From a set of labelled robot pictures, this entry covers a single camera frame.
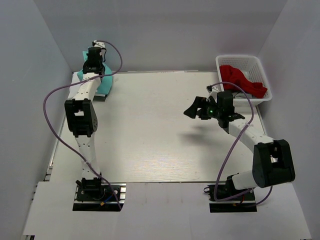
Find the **teal t shirt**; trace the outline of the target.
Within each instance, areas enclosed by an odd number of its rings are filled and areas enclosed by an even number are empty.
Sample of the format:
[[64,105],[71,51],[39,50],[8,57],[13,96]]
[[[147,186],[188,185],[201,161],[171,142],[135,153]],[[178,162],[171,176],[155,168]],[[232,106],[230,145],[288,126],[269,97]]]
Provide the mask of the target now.
[[[87,53],[88,51],[82,51],[84,61],[86,61],[88,58]],[[105,63],[103,63],[103,66],[104,66],[105,74],[107,75],[112,74],[111,69]],[[83,80],[83,70],[80,70],[77,73],[77,77],[80,81]],[[112,84],[113,84],[113,76],[104,76],[101,80],[100,86],[97,88],[96,95],[108,95],[111,90]]]

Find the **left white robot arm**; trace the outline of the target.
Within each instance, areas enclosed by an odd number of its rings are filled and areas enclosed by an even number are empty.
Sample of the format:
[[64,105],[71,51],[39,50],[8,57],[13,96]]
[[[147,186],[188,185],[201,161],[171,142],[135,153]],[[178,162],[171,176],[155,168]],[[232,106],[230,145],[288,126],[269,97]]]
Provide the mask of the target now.
[[94,199],[105,196],[106,187],[102,184],[96,150],[95,132],[98,129],[98,118],[93,106],[93,99],[101,84],[99,74],[105,72],[102,48],[97,44],[90,47],[87,60],[82,67],[82,80],[76,94],[64,103],[67,125],[78,145],[83,160],[82,179],[77,184]]

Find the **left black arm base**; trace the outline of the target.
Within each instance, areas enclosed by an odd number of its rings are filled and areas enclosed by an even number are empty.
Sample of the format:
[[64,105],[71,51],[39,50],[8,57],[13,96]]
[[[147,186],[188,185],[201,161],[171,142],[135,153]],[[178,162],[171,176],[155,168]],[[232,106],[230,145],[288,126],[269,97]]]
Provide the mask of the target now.
[[126,184],[108,185],[100,178],[77,180],[72,210],[74,212],[119,212],[126,198]]

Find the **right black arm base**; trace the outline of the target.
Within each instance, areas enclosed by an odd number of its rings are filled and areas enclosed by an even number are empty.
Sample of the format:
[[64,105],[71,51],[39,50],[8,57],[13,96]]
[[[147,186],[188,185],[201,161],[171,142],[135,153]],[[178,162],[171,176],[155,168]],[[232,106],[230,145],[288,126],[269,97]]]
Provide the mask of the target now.
[[209,184],[203,192],[209,196],[210,213],[255,213],[257,212],[256,198],[253,190],[246,192],[245,189],[236,190],[232,177],[219,183],[214,198],[215,184]]

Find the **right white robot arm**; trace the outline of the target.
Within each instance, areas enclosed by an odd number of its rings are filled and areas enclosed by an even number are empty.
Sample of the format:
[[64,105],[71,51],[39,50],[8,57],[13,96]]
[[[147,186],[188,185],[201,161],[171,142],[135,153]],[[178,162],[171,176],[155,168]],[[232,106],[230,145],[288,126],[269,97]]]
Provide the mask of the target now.
[[247,122],[235,111],[230,92],[218,92],[216,97],[208,98],[197,96],[184,115],[191,119],[216,119],[226,133],[236,138],[236,143],[243,143],[253,154],[251,170],[228,176],[222,190],[217,184],[214,186],[212,199],[215,202],[236,200],[257,187],[272,187],[295,180],[290,144],[263,134]]

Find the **folded white t shirt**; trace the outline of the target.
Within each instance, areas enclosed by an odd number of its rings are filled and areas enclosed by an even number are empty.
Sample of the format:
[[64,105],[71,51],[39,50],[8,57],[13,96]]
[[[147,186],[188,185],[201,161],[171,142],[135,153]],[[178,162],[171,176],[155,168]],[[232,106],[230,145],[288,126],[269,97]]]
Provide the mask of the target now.
[[[82,74],[79,73],[79,72],[74,72],[72,74],[71,83],[75,84],[75,83],[79,83],[81,81],[82,81]],[[69,94],[68,94],[68,97],[67,97],[68,100],[71,100],[77,94],[80,86],[81,86],[80,84],[77,84],[77,85],[73,85],[73,86],[69,87]]]

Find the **grey t shirt in basket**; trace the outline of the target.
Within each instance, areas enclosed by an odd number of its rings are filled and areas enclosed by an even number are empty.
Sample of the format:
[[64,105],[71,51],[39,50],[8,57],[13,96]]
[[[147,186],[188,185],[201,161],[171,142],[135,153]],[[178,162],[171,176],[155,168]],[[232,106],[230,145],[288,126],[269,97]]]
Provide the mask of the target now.
[[232,96],[233,96],[234,99],[246,99],[247,97],[248,97],[249,99],[252,99],[252,98],[253,98],[253,96],[252,96],[251,94],[249,94],[249,93],[244,94],[244,93],[241,92],[241,91],[234,91],[234,92],[232,92]]

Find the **red t shirt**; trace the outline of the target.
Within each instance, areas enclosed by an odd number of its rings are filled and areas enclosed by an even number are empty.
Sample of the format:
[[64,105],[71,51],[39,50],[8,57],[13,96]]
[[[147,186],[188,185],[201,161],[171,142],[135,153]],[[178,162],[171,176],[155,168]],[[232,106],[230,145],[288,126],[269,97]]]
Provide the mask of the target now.
[[250,82],[245,75],[237,68],[230,65],[221,65],[219,67],[221,79],[223,82],[229,82],[240,87],[244,92],[261,99],[267,93],[267,88],[261,82]]

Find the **white plastic basket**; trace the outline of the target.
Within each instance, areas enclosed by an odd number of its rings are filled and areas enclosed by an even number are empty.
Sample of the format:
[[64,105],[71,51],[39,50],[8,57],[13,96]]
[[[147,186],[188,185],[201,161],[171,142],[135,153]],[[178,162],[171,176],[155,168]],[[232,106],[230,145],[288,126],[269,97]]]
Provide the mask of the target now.
[[223,81],[220,66],[229,65],[240,70],[249,82],[262,83],[263,87],[267,88],[267,91],[263,97],[250,98],[253,106],[257,106],[272,99],[272,92],[268,78],[265,74],[260,60],[256,56],[245,54],[218,55],[215,58],[215,63],[219,82]]

